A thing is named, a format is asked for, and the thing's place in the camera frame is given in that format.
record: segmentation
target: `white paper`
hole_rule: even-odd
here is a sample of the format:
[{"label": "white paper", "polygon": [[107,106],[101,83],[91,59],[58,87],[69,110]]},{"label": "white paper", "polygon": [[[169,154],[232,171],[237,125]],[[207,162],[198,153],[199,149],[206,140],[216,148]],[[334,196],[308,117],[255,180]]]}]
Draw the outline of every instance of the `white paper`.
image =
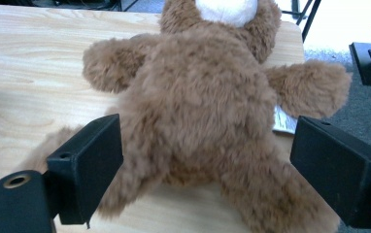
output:
[{"label": "white paper", "polygon": [[280,106],[274,108],[274,131],[295,134],[297,119],[286,114]]}]

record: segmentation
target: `brown teddy bear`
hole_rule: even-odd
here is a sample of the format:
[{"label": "brown teddy bear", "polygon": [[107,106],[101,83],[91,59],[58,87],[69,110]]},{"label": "brown teddy bear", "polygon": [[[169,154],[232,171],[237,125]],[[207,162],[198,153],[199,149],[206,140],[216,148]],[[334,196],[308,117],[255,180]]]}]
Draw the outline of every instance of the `brown teddy bear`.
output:
[{"label": "brown teddy bear", "polygon": [[[272,128],[276,105],[293,117],[333,115],[351,77],[316,60],[263,68],[281,12],[272,0],[255,4],[233,23],[204,19],[202,1],[166,0],[161,34],[102,41],[84,53],[84,77],[118,94],[107,114],[120,114],[124,154],[100,214],[120,214],[163,182],[217,182],[252,232],[336,231],[339,217],[282,159]],[[48,136],[22,168],[47,169],[45,158],[79,129]]]}]

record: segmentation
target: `white object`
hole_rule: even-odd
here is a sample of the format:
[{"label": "white object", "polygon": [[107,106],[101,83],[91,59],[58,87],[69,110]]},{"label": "white object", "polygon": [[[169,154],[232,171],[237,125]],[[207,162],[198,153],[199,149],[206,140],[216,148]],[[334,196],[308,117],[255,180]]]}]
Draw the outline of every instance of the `white object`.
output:
[{"label": "white object", "polygon": [[205,20],[243,27],[257,12],[257,0],[195,0]]},{"label": "white object", "polygon": [[280,106],[274,108],[274,131],[295,134],[297,119],[286,114]]}]

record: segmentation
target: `stuffed animal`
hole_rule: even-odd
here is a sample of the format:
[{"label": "stuffed animal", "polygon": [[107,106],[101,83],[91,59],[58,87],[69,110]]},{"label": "stuffed animal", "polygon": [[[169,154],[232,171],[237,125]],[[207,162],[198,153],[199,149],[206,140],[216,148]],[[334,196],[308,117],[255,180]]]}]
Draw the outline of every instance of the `stuffed animal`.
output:
[{"label": "stuffed animal", "polygon": [[[252,232],[335,232],[339,217],[283,159],[272,128],[276,105],[293,117],[333,115],[351,76],[316,60],[262,67],[278,6],[215,2],[166,0],[161,34],[101,41],[84,53],[84,77],[117,94],[107,114],[120,114],[124,154],[100,214],[120,214],[160,183],[216,182]],[[22,168],[47,169],[45,158],[78,130],[49,135]]]}]

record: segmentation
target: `wooden table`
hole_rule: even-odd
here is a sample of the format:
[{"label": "wooden table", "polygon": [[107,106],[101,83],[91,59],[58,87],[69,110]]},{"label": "wooden table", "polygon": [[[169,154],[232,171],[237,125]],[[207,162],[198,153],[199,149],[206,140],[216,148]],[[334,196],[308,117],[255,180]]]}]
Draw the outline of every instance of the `wooden table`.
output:
[{"label": "wooden table", "polygon": [[[159,15],[0,6],[0,179],[63,125],[86,124],[117,101],[82,78],[83,51],[98,40],[158,33]],[[303,62],[300,29],[284,22],[267,66]],[[58,232],[85,232],[62,226]],[[215,184],[161,186],[95,232],[248,232]]]}]

